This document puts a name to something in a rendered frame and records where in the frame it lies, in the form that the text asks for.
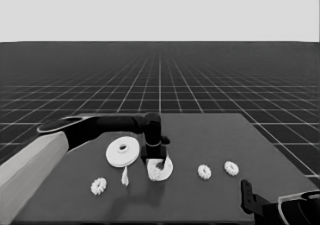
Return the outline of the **small white toothed gear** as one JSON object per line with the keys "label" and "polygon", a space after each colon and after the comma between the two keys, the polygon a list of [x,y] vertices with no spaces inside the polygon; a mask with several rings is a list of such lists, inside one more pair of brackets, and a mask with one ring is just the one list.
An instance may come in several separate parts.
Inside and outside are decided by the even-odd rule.
{"label": "small white toothed gear", "polygon": [[232,161],[226,161],[224,169],[230,176],[236,176],[239,173],[238,165]]}
{"label": "small white toothed gear", "polygon": [[161,178],[162,170],[156,164],[149,163],[147,170],[151,180],[158,181]]}
{"label": "small white toothed gear", "polygon": [[100,195],[105,191],[106,187],[107,187],[106,179],[97,178],[92,182],[90,189],[94,195]]}
{"label": "small white toothed gear", "polygon": [[201,164],[198,167],[198,175],[200,178],[204,179],[204,180],[208,180],[211,178],[212,172],[209,166],[205,165],[205,164]]}

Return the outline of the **large thick white disc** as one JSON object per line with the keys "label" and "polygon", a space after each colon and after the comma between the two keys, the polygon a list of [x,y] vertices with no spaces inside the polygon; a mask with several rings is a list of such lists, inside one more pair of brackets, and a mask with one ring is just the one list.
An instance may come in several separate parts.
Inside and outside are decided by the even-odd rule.
{"label": "large thick white disc", "polygon": [[111,166],[120,168],[132,164],[139,154],[138,140],[131,136],[122,136],[108,145],[105,156]]}

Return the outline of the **white round carrier with pins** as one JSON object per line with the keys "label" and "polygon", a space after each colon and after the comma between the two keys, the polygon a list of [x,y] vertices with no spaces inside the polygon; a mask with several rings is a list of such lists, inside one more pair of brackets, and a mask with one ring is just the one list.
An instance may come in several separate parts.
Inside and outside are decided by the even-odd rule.
{"label": "white round carrier with pins", "polygon": [[[161,161],[162,161],[162,159],[150,159],[149,163],[156,164],[159,167]],[[173,162],[172,162],[171,158],[169,156],[167,156],[165,167],[162,170],[161,178],[158,181],[164,181],[164,180],[168,179],[173,172],[173,168],[174,168]]]}

